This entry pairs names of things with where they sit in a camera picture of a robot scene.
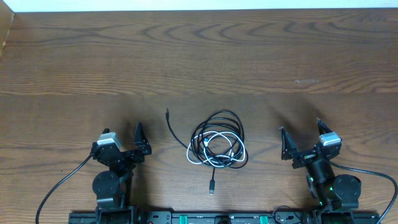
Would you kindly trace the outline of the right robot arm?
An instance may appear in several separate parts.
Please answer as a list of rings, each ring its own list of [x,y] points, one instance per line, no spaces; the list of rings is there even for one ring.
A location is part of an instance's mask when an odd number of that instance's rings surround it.
[[[290,134],[280,127],[282,137],[282,160],[291,160],[294,169],[306,168],[307,184],[312,197],[320,206],[303,214],[303,223],[349,223],[353,222],[353,209],[359,207],[361,181],[348,174],[335,175],[331,159],[340,153],[342,139],[322,120],[317,120],[318,142],[312,149],[299,151]]]

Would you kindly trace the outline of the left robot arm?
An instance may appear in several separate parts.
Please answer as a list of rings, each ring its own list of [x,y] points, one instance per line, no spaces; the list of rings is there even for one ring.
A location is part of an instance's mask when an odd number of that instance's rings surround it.
[[[99,173],[92,183],[97,223],[139,223],[141,220],[137,209],[130,206],[133,169],[152,154],[141,123],[136,125],[133,143],[134,149],[121,151],[117,134],[106,128],[92,145],[92,158],[109,168]]]

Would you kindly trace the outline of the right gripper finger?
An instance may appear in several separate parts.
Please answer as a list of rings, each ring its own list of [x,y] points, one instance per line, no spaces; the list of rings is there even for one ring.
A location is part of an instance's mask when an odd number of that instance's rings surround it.
[[[317,118],[317,126],[320,135],[332,133],[333,131],[319,118]]]
[[[296,154],[298,153],[297,147],[293,142],[290,134],[286,131],[286,129],[281,126],[281,137],[282,137],[282,149],[281,149],[281,159],[282,160],[291,160],[293,159]]]

